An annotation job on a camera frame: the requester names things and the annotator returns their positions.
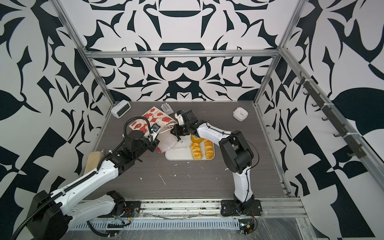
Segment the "fake orange pastry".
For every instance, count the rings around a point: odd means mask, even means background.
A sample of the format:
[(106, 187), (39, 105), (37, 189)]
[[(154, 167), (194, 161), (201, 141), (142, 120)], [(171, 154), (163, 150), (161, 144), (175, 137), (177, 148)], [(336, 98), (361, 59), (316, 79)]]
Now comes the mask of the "fake orange pastry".
[(190, 149), (194, 160), (201, 160), (203, 158), (199, 143), (192, 143)]

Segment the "long striped fake bread loaf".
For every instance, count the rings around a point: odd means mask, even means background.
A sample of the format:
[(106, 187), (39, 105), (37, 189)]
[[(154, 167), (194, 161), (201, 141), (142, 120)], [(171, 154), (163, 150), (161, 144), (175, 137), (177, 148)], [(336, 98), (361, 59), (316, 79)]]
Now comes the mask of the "long striped fake bread loaf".
[(207, 160), (211, 160), (215, 157), (214, 144), (213, 142), (204, 139), (204, 147), (205, 147), (205, 156)]

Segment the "red white paper bag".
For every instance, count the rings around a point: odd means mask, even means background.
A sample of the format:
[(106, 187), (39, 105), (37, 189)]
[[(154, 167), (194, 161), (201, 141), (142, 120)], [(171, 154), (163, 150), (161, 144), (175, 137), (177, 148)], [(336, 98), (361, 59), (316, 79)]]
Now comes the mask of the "red white paper bag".
[(156, 147), (158, 152), (165, 153), (170, 150), (178, 151), (187, 148), (183, 142), (179, 142), (177, 137), (171, 134), (171, 129), (178, 123), (172, 117), (156, 107), (152, 107), (150, 110), (145, 112), (142, 117), (147, 120), (135, 120), (133, 123), (129, 124), (129, 128), (131, 130), (143, 132), (144, 137), (146, 137), (149, 141), (151, 140), (149, 128), (158, 128), (158, 130), (154, 130), (154, 132), (157, 133), (154, 140), (159, 141)]

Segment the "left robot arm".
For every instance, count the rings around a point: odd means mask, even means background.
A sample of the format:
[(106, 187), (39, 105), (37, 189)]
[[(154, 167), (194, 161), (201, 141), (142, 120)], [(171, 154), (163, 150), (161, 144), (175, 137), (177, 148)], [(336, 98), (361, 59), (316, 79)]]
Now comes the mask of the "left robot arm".
[(59, 240), (71, 227), (110, 214), (124, 202), (122, 196), (114, 191), (100, 200), (87, 204), (80, 202), (131, 168), (146, 151), (153, 152), (159, 144), (157, 135), (154, 131), (149, 131), (148, 136), (137, 130), (125, 133), (119, 145), (102, 157), (94, 169), (65, 187), (49, 194), (42, 191), (35, 195), (28, 217), (11, 239), (17, 239), (22, 230), (28, 228), (36, 240)]

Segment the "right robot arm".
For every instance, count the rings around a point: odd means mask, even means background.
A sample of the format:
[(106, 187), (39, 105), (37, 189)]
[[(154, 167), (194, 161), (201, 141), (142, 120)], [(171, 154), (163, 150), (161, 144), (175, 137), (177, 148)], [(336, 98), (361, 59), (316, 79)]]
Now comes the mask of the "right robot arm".
[(252, 144), (240, 131), (224, 131), (212, 126), (209, 122), (199, 121), (191, 110), (175, 113), (177, 124), (171, 133), (180, 139), (181, 136), (192, 135), (211, 141), (220, 147), (224, 163), (233, 173), (234, 199), (221, 201), (222, 216), (256, 216), (262, 211), (260, 201), (255, 200), (251, 188), (251, 169), (254, 153)]

